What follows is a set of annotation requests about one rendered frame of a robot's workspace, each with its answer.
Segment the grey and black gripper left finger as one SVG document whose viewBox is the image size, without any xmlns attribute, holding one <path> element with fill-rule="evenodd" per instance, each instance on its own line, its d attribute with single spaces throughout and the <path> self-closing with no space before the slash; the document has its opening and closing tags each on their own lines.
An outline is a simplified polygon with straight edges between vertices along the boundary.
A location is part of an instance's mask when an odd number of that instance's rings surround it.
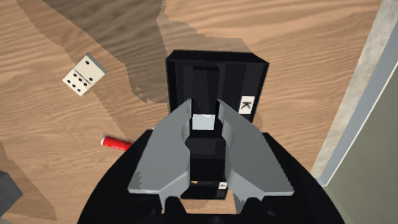
<svg viewBox="0 0 398 224">
<path fill-rule="evenodd" d="M 166 198 L 190 185 L 189 117 L 191 98 L 147 129 L 101 178 L 77 224 L 132 224 L 164 212 Z"/>
</svg>

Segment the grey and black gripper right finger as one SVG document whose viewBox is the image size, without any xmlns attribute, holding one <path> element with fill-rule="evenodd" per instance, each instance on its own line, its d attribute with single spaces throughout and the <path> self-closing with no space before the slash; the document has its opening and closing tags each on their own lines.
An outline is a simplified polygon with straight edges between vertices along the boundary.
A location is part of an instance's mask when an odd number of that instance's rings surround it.
<svg viewBox="0 0 398 224">
<path fill-rule="evenodd" d="M 220 99 L 215 110 L 223 124 L 226 183 L 237 214 L 248 197 L 256 197 L 263 214 L 295 224 L 345 224 L 316 179 L 268 132 Z"/>
</svg>

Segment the white domino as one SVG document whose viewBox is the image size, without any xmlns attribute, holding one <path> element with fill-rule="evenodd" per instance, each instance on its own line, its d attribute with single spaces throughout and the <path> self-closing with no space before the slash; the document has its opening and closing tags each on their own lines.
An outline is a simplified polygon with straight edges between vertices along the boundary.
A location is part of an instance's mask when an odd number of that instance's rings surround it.
<svg viewBox="0 0 398 224">
<path fill-rule="evenodd" d="M 82 96 L 107 73 L 108 71 L 91 54 L 88 54 L 62 81 Z"/>
</svg>

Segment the black rack of bins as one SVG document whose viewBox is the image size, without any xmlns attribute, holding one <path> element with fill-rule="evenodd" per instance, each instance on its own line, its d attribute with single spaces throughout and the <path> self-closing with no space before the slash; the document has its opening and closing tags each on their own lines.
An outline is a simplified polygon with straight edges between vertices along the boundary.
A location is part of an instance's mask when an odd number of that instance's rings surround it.
<svg viewBox="0 0 398 224">
<path fill-rule="evenodd" d="M 173 50 L 165 63 L 170 113 L 193 99 L 193 66 L 213 66 L 220 69 L 217 99 L 253 123 L 270 63 L 251 52 L 202 50 Z M 185 141 L 190 150 L 190 185 L 180 199 L 226 199 L 226 140 L 222 128 L 216 112 L 214 130 L 194 130 L 191 117 L 190 135 Z"/>
</svg>

